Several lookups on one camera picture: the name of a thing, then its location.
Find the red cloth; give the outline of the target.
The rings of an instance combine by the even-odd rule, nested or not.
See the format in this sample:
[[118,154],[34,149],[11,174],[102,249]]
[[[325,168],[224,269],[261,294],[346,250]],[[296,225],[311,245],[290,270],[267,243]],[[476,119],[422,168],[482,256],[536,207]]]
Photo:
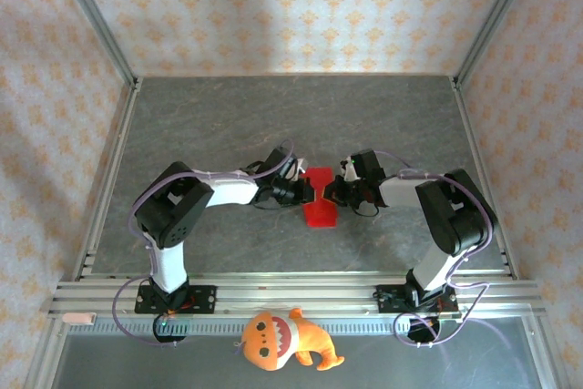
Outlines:
[[324,197],[326,186],[334,180],[332,169],[309,168],[305,177],[310,179],[314,188],[314,201],[302,206],[307,226],[318,229],[334,228],[338,218],[337,208],[333,202]]

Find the orange shark plush toy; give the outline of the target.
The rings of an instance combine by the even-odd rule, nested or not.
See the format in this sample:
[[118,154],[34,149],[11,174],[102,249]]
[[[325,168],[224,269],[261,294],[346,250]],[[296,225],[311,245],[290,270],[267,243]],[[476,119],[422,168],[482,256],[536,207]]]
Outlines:
[[318,371],[330,370],[345,360],[337,354],[331,335],[304,318],[301,308],[257,314],[244,327],[237,348],[250,363],[268,372],[280,370],[292,357],[303,366],[313,366],[314,353],[321,359]]

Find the pink tag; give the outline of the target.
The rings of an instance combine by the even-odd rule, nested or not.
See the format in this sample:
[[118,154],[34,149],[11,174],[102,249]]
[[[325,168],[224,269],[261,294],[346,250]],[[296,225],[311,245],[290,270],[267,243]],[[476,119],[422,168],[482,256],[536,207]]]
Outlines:
[[94,312],[67,312],[62,321],[71,325],[93,325],[97,319]]

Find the aluminium mounting rail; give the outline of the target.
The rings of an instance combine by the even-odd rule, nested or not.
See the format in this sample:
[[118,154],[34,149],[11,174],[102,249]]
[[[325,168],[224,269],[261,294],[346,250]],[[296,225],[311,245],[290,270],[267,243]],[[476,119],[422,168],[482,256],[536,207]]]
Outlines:
[[[46,307],[52,317],[68,312],[111,314],[111,306],[124,278],[89,275],[78,282],[60,282]],[[217,287],[215,314],[219,317],[247,317],[261,311],[302,308],[306,317],[358,318],[378,313],[373,299],[375,287],[402,284],[404,279],[380,272],[324,273],[224,273],[207,274],[190,280],[195,285]],[[455,283],[488,282],[490,288],[472,314],[496,318],[543,314],[546,306],[533,281],[514,280],[509,276],[457,276]]]

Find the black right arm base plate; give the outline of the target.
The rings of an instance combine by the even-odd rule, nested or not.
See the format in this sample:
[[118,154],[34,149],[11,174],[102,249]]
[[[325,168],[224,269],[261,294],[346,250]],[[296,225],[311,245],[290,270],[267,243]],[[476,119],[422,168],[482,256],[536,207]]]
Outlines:
[[446,285],[428,292],[410,284],[381,284],[375,287],[373,297],[379,313],[459,311],[455,291]]

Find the aluminium side rail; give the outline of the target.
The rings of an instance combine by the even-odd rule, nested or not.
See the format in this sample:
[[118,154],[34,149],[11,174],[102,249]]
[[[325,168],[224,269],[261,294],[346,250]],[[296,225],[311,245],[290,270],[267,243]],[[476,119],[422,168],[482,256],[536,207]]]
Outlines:
[[89,262],[89,266],[92,266],[95,254],[97,253],[142,83],[143,77],[137,77],[130,86],[124,86],[122,88],[124,93],[120,99],[117,117],[114,120],[110,139],[106,144],[106,161],[104,167],[97,174],[98,186],[96,202],[91,210],[87,232],[84,235],[75,267],[71,274],[73,282],[78,282],[87,276],[84,273],[87,262]]
[[498,218],[498,228],[496,231],[496,245],[498,247],[498,252],[500,253],[501,260],[505,266],[504,273],[510,276],[513,280],[519,280],[520,274],[518,273],[516,264],[513,260],[512,247],[507,237],[505,227],[503,225],[503,215],[501,212],[498,212],[496,210],[496,200],[495,197],[493,196],[488,171],[486,169],[486,164],[484,161],[484,154],[481,152],[480,147],[478,145],[478,137],[470,120],[468,105],[465,102],[462,87],[457,77],[449,77],[448,79],[450,81],[450,85],[455,96],[455,101],[464,124],[465,133],[468,138],[468,143],[472,151],[477,175],[480,180],[480,187],[482,189],[482,193]]

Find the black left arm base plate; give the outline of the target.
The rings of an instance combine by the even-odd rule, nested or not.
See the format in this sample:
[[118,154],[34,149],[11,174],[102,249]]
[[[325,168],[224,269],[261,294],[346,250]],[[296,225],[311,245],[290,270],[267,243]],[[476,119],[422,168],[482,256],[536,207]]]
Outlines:
[[137,314],[213,314],[218,288],[213,285],[186,285],[173,293],[152,285],[138,287],[134,312]]

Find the aluminium frame post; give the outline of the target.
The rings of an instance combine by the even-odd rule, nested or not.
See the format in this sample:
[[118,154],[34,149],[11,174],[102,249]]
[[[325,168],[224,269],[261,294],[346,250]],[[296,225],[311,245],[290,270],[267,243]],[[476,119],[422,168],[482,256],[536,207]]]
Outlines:
[[105,48],[107,55],[113,63],[115,69],[120,74],[124,83],[135,88],[138,77],[133,73],[127,58],[123,54],[113,32],[111,31],[105,17],[102,15],[96,0],[76,0],[83,10],[87,20],[97,34],[97,38]]
[[496,30],[502,23],[507,11],[514,0],[496,0],[486,16],[486,20],[479,29],[476,38],[471,44],[457,74],[452,83],[455,89],[460,90],[468,81],[481,56],[486,51],[488,44],[494,37]]

